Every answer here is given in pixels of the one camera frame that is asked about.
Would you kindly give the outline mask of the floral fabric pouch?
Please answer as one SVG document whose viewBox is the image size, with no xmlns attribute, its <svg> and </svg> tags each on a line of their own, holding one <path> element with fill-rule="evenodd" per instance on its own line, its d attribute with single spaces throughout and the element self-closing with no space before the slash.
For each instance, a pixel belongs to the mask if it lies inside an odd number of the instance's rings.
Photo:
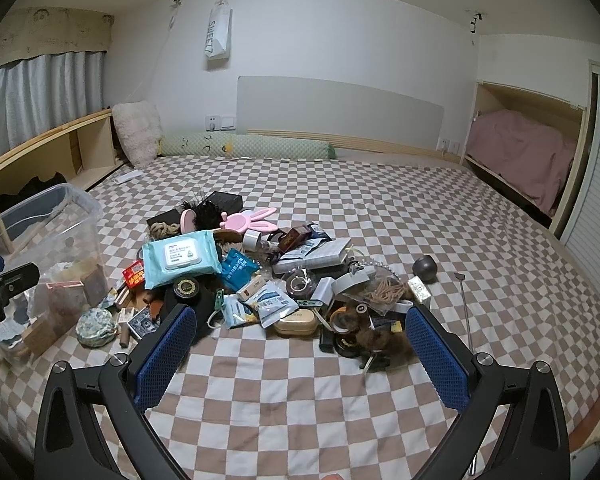
<svg viewBox="0 0 600 480">
<path fill-rule="evenodd" d="M 101 307 L 84 312 L 76 322 L 76 339 L 86 348 L 100 348 L 117 335 L 112 314 Z"/>
</svg>

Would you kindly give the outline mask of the beige KINYO case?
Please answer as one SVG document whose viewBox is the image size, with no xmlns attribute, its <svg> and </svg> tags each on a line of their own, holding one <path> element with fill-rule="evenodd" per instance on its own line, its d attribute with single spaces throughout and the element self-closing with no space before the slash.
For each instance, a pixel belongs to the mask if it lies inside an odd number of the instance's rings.
<svg viewBox="0 0 600 480">
<path fill-rule="evenodd" d="M 317 317 L 310 309 L 299 309 L 275 322 L 273 327 L 280 336 L 309 337 L 318 327 Z"/>
</svg>

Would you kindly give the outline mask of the white clear plastic box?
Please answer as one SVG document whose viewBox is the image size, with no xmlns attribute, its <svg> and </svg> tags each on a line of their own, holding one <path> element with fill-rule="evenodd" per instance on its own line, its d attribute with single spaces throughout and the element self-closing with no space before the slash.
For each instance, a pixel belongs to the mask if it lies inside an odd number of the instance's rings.
<svg viewBox="0 0 600 480">
<path fill-rule="evenodd" d="M 350 247 L 350 238 L 330 240 L 309 252 L 302 259 L 300 266 L 308 270 L 339 266 L 346 260 Z"/>
</svg>

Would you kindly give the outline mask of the red snack packet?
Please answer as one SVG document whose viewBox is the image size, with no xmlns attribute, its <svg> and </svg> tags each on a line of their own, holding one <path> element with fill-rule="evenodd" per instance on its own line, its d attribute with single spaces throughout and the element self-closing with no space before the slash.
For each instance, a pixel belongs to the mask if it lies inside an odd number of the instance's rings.
<svg viewBox="0 0 600 480">
<path fill-rule="evenodd" d="M 137 289 L 145 283 L 145 268 L 142 260 L 134 261 L 122 271 L 122 278 L 129 290 Z"/>
</svg>

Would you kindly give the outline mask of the wooden bedside shelf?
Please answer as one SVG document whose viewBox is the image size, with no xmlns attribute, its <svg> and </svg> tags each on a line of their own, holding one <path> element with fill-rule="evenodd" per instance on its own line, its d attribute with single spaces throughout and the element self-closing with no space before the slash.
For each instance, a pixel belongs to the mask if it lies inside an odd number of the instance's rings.
<svg viewBox="0 0 600 480">
<path fill-rule="evenodd" d="M 16 194 L 32 178 L 50 180 L 62 174 L 86 191 L 123 165 L 114 149 L 110 110 L 67 122 L 0 156 L 0 196 Z M 0 248 L 14 250 L 0 219 Z"/>
</svg>

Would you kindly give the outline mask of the teal wet wipes pack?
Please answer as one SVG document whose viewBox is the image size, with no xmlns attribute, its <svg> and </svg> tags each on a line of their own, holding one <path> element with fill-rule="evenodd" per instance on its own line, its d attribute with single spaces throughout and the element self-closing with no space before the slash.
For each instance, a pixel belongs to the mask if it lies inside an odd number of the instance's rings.
<svg viewBox="0 0 600 480">
<path fill-rule="evenodd" d="M 191 232 L 142 247 L 145 288 L 155 289 L 190 274 L 219 274 L 221 263 L 211 231 Z"/>
</svg>

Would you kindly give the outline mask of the green clothes clip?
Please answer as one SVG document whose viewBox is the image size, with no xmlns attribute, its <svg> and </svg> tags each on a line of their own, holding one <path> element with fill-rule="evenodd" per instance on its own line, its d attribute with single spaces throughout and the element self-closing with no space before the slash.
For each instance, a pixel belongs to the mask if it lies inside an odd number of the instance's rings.
<svg viewBox="0 0 600 480">
<path fill-rule="evenodd" d="M 224 322 L 223 309 L 224 309 L 224 290 L 219 288 L 215 291 L 213 311 L 211 312 L 211 314 L 209 315 L 208 320 L 207 320 L 207 325 L 210 328 L 210 330 L 216 330 L 223 324 L 223 322 Z"/>
</svg>

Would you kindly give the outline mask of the black box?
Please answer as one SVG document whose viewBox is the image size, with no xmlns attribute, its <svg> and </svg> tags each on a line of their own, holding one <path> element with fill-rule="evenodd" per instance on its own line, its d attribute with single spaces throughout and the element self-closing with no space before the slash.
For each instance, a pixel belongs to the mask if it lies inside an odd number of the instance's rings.
<svg viewBox="0 0 600 480">
<path fill-rule="evenodd" d="M 205 202 L 217 206 L 220 211 L 230 214 L 237 214 L 244 208 L 242 196 L 229 192 L 214 191 L 204 198 Z"/>
</svg>

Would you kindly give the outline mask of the white blue mask packet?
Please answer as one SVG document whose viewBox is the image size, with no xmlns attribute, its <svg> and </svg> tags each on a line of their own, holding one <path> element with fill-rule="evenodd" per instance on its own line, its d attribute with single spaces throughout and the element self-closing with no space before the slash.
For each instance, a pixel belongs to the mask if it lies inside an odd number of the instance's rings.
<svg viewBox="0 0 600 480">
<path fill-rule="evenodd" d="M 272 282 L 267 282 L 257 290 L 246 305 L 256 312 L 263 328 L 269 328 L 299 309 L 298 304 Z"/>
</svg>

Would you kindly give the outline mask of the white cream small box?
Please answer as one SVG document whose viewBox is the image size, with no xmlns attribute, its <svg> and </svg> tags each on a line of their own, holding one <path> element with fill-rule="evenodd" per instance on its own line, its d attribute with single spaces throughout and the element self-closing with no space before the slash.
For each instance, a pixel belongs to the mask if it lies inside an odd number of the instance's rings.
<svg viewBox="0 0 600 480">
<path fill-rule="evenodd" d="M 267 282 L 268 281 L 262 275 L 256 275 L 247 284 L 242 286 L 241 289 L 238 289 L 236 295 L 249 299 L 258 290 L 265 286 Z"/>
</svg>

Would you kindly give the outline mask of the green bolster pillow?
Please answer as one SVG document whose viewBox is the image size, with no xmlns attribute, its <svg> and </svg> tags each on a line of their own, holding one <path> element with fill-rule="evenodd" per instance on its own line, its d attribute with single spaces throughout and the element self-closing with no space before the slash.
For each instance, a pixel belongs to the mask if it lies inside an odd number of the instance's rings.
<svg viewBox="0 0 600 480">
<path fill-rule="evenodd" d="M 337 158 L 335 148 L 326 141 L 222 131 L 164 134 L 158 143 L 158 155 L 306 160 Z"/>
</svg>

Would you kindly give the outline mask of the pink bunny hand mirror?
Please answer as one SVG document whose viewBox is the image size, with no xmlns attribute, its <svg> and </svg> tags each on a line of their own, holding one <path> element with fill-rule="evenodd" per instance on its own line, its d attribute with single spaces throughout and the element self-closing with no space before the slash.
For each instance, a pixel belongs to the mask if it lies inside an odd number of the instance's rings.
<svg viewBox="0 0 600 480">
<path fill-rule="evenodd" d="M 256 211 L 241 211 L 234 214 L 227 214 L 225 211 L 221 214 L 219 229 L 234 231 L 244 234 L 246 231 L 253 230 L 259 233 L 273 233 L 278 229 L 276 224 L 266 221 L 271 214 L 274 214 L 275 208 L 262 208 Z M 186 209 L 181 213 L 180 231 L 187 234 L 199 231 L 195 226 L 195 214 L 191 209 Z"/>
</svg>

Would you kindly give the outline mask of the white power adapter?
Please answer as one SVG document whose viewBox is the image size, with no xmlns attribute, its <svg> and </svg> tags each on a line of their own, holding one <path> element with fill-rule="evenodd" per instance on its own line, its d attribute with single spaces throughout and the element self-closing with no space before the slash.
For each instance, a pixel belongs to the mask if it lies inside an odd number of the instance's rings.
<svg viewBox="0 0 600 480">
<path fill-rule="evenodd" d="M 312 292 L 311 299 L 319 301 L 325 307 L 329 307 L 332 304 L 332 300 L 334 300 L 334 283 L 335 280 L 331 276 L 321 278 L 314 292 Z"/>
</svg>

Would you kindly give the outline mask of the brown tape roll in wrap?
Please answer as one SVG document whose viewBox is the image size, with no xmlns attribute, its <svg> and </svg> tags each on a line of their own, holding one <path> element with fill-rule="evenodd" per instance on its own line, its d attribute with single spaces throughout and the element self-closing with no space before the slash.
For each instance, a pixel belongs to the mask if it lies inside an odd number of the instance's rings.
<svg viewBox="0 0 600 480">
<path fill-rule="evenodd" d="M 297 268 L 284 276 L 286 293 L 294 299 L 310 299 L 317 286 L 315 275 L 305 268 Z"/>
</svg>

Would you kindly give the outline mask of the white hanging paper bag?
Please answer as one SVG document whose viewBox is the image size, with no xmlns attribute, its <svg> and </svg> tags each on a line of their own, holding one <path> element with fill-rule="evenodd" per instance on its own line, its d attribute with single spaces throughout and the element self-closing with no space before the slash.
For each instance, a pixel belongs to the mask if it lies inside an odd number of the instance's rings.
<svg viewBox="0 0 600 480">
<path fill-rule="evenodd" d="M 230 57 L 230 19 L 232 9 L 228 0 L 216 0 L 210 12 L 204 55 L 209 61 Z"/>
</svg>

